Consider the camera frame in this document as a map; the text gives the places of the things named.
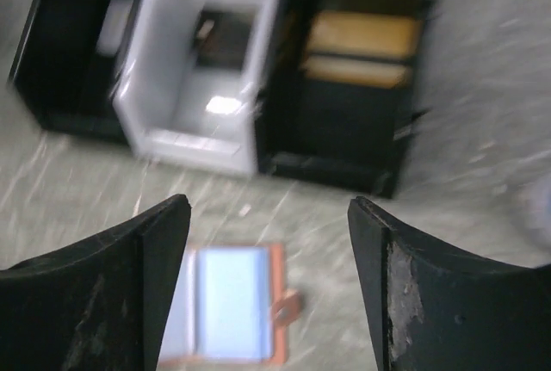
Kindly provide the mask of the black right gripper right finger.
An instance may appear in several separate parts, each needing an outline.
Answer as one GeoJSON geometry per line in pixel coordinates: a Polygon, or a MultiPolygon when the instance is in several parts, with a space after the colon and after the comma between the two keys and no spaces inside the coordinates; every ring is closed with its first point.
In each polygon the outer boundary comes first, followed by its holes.
{"type": "Polygon", "coordinates": [[[549,266],[475,255],[364,197],[348,221],[378,369],[549,369],[549,266]]]}

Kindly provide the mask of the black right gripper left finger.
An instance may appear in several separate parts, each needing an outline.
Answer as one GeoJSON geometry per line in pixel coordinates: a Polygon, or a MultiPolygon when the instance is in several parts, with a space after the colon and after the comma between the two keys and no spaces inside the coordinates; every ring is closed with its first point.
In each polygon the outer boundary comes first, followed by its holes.
{"type": "Polygon", "coordinates": [[[173,195],[1,273],[4,370],[153,370],[189,233],[173,195]]]}

